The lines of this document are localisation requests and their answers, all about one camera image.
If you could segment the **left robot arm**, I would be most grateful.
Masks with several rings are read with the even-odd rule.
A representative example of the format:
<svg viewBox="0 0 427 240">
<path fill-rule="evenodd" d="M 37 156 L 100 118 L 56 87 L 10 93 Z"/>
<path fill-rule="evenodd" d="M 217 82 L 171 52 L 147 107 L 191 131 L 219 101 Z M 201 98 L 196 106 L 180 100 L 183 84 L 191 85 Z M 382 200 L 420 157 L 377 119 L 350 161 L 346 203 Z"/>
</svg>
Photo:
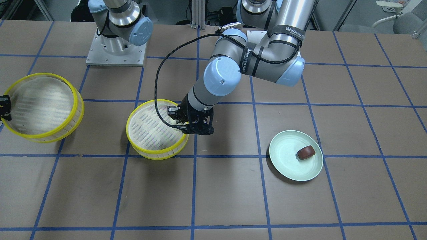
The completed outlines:
<svg viewBox="0 0 427 240">
<path fill-rule="evenodd" d="M 166 125 L 191 135 L 214 132 L 213 107 L 230 94 L 242 75 L 254 76 L 285 86 L 295 86 L 305 68 L 299 50 L 317 0 L 239 0 L 240 23 L 266 31 L 260 43 L 250 42 L 239 29 L 207 34 L 218 37 L 212 56 L 182 102 L 169 106 L 168 116 L 176 124 Z"/>
</svg>

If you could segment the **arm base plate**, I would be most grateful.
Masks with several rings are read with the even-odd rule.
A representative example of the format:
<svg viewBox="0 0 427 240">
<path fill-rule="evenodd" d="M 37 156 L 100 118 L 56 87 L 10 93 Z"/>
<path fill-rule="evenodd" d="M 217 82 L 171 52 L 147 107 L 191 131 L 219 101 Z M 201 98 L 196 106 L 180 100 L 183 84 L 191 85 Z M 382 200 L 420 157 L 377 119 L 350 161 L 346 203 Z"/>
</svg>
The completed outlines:
<svg viewBox="0 0 427 240">
<path fill-rule="evenodd" d="M 136 66 L 143 67 L 148 41 L 143 45 L 131 44 L 121 37 L 107 38 L 95 32 L 86 64 L 90 66 Z"/>
</svg>

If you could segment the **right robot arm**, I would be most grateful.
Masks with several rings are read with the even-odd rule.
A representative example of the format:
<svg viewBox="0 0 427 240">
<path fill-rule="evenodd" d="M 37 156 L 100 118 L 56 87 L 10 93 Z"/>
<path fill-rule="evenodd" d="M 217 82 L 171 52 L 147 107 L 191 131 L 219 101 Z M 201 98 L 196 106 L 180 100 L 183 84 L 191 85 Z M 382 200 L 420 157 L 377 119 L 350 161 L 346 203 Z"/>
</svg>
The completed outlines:
<svg viewBox="0 0 427 240">
<path fill-rule="evenodd" d="M 63 75 L 85 100 L 137 105 L 152 21 L 133 0 L 90 0 L 95 22 L 1 20 L 1 95 L 20 77 Z"/>
</svg>

